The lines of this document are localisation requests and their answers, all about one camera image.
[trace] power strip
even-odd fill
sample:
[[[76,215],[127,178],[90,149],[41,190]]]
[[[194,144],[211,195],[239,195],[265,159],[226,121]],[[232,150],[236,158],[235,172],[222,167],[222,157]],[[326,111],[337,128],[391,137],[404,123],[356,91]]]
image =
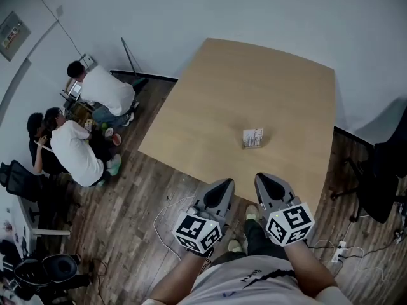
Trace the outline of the power strip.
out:
[[[340,241],[338,248],[335,250],[335,253],[332,256],[331,262],[338,263],[339,255],[342,255],[343,251],[345,251],[346,242]]]

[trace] wooden floor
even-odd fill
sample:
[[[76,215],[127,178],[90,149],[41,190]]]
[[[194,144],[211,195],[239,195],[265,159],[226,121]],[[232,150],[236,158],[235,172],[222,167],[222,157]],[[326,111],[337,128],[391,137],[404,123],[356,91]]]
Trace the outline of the wooden floor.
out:
[[[59,247],[61,252],[81,254],[85,264],[93,258],[107,263],[107,273],[100,277],[100,294],[106,304],[140,304],[154,285],[177,264],[177,258],[156,236],[153,221],[163,207],[185,196],[194,196],[205,186],[137,151],[172,87],[173,83],[150,80],[140,92],[138,99],[141,105],[135,120],[122,135],[121,173],[106,186],[76,186],[74,191],[74,198],[82,207],[72,210],[72,234]],[[348,156],[354,160],[366,159],[366,148],[335,132],[326,183],[315,216],[316,229],[308,241],[311,246],[322,239],[337,245],[347,232],[348,218],[357,198],[353,195],[331,201],[330,195],[332,191],[341,191],[356,184],[350,167],[341,163]],[[400,183],[400,192],[406,185],[406,181]],[[178,211],[186,209],[191,200],[166,209],[156,223],[164,242],[181,256],[185,251],[174,241],[171,229]],[[230,238],[244,241],[242,226],[248,203],[234,197],[227,218],[230,228],[212,259],[225,252]],[[401,219],[394,207],[385,224],[379,224],[370,217],[363,217],[352,224],[345,241],[348,246],[361,247],[366,253],[388,244],[393,239],[394,230],[399,227]],[[329,243],[322,241],[317,246],[324,245]],[[335,274],[341,264],[330,263],[332,252],[332,249],[315,250],[315,255]],[[353,248],[348,254],[362,254],[362,251]],[[347,259],[336,279],[354,304],[394,304],[407,286],[406,254],[407,242],[403,242],[368,255],[359,264],[358,258]],[[382,281],[379,269],[366,270],[376,266],[383,269],[386,281]],[[104,268],[101,266],[99,270],[103,273]],[[78,304],[102,304],[97,288],[96,281],[70,294]]]

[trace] white sneaker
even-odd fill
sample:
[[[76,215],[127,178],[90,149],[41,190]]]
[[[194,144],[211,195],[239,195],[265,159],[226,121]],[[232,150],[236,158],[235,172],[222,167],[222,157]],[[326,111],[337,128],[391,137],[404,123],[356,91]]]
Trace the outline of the white sneaker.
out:
[[[253,219],[255,221],[259,221],[259,217],[260,217],[259,210],[255,205],[249,205],[246,208],[246,220]]]
[[[138,101],[133,100],[132,105],[131,105],[130,107],[132,107],[132,108],[136,109],[136,108],[137,108],[137,106],[139,106],[139,104],[140,104],[140,103],[139,103]]]
[[[112,159],[106,162],[107,168],[112,168],[117,165],[121,165],[121,156],[119,154],[115,154]]]
[[[134,120],[134,113],[130,113],[130,115],[127,118],[127,122],[123,126],[128,126],[131,121]]]
[[[229,241],[228,250],[232,252],[243,252],[243,248],[237,240]]]
[[[109,165],[106,163],[107,171],[111,176],[115,176],[118,174],[121,166],[121,156],[119,154],[115,154],[114,157],[109,161],[111,167],[109,167]]]

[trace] black hair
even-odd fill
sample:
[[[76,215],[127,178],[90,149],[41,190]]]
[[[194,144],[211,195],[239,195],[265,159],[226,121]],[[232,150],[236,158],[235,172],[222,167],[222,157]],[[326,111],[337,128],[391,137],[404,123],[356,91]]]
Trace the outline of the black hair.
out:
[[[79,61],[74,61],[68,65],[66,73],[71,78],[78,78],[81,74],[85,72],[85,67]]]
[[[51,109],[46,110],[44,124],[49,131],[54,131],[57,128],[57,117],[59,114],[60,109],[58,107],[52,107]]]
[[[27,121],[27,131],[30,137],[33,137],[37,134],[38,128],[41,126],[42,123],[42,113],[33,113],[30,115]]]

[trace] bowl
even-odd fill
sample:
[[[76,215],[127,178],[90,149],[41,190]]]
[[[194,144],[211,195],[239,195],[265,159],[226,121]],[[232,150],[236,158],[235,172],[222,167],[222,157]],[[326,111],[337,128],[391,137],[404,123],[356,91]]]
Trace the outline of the bowl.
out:
[[[115,133],[115,134],[113,135],[113,144],[114,144],[115,146],[120,146],[120,144],[121,144],[121,136],[120,136],[120,134]]]
[[[113,135],[113,132],[113,128],[108,128],[104,133],[105,138],[111,137]]]

